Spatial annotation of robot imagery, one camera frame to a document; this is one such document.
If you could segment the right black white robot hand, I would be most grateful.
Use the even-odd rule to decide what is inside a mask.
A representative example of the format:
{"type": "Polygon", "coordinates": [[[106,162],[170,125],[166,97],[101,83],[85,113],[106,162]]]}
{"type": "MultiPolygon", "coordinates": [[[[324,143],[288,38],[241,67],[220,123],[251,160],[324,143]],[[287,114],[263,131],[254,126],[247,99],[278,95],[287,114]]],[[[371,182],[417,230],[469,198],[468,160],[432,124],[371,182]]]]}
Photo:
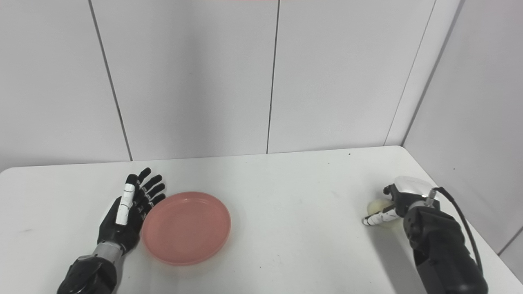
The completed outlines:
{"type": "Polygon", "coordinates": [[[440,201],[434,186],[425,180],[398,176],[383,188],[390,199],[376,199],[367,205],[368,216],[361,222],[365,226],[385,226],[386,223],[404,218],[409,210],[422,206],[440,210],[440,201]]]}

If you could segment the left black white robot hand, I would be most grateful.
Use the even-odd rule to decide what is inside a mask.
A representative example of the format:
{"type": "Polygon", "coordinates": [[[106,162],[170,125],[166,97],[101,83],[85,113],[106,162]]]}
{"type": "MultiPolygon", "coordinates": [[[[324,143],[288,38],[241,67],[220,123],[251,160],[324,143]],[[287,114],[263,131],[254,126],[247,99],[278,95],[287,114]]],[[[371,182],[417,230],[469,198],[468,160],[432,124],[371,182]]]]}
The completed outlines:
{"type": "Polygon", "coordinates": [[[139,174],[128,175],[123,195],[113,202],[99,225],[98,244],[116,244],[123,254],[138,245],[146,216],[166,198],[162,175],[149,178],[151,173],[147,167],[139,174]]]}

